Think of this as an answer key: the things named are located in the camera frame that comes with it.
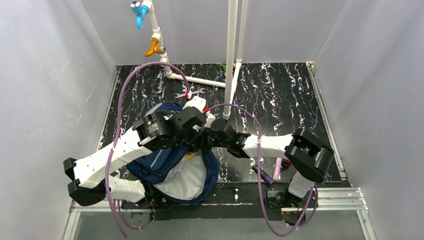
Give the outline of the navy blue student backpack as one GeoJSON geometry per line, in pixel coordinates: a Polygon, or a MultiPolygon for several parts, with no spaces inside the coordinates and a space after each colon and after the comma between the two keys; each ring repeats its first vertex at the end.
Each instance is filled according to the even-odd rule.
{"type": "Polygon", "coordinates": [[[204,201],[215,188],[220,165],[211,150],[186,159],[190,152],[184,145],[158,149],[133,160],[126,168],[171,201],[195,205],[204,201]]]}

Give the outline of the pink highlighter pen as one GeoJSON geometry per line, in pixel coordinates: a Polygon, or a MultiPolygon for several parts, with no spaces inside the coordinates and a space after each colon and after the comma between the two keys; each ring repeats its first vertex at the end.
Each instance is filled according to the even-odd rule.
{"type": "Polygon", "coordinates": [[[274,164],[274,169],[273,169],[273,175],[272,175],[272,179],[274,181],[278,181],[280,179],[281,168],[282,168],[282,161],[283,161],[283,159],[281,157],[277,157],[275,159],[275,164],[274,164]]]}

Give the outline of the yellow book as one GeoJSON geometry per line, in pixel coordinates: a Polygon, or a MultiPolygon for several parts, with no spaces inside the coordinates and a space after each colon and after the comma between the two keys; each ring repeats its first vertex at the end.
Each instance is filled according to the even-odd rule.
{"type": "Polygon", "coordinates": [[[197,154],[196,152],[187,152],[187,153],[184,155],[183,160],[184,160],[184,161],[187,161],[187,160],[189,160],[190,158],[194,157],[196,154],[197,154]]]}

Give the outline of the red cap glue bottle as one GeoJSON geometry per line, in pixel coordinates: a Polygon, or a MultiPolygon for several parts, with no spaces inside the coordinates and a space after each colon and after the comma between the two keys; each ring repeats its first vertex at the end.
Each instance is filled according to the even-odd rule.
{"type": "Polygon", "coordinates": [[[289,159],[283,159],[281,162],[281,168],[286,170],[291,166],[291,161],[289,159]]]}

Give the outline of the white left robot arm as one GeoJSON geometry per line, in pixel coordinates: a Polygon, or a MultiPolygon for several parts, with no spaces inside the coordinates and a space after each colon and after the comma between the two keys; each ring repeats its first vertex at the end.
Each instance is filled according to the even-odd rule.
{"type": "Polygon", "coordinates": [[[156,150],[181,146],[194,139],[205,127],[207,116],[194,106],[180,112],[162,110],[146,115],[111,144],[81,159],[63,161],[65,174],[71,182],[69,196],[86,207],[111,199],[137,203],[146,196],[139,180],[114,178],[110,174],[132,161],[156,150]]]}

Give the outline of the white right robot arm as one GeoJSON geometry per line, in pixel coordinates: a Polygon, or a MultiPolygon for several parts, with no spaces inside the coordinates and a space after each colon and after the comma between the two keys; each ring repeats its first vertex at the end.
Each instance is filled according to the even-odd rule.
{"type": "Polygon", "coordinates": [[[284,193],[275,198],[277,206],[298,206],[310,188],[326,179],[334,150],[304,128],[282,136],[257,136],[237,132],[224,119],[214,120],[195,140],[199,150],[226,148],[236,158],[282,158],[296,169],[284,193]]]}

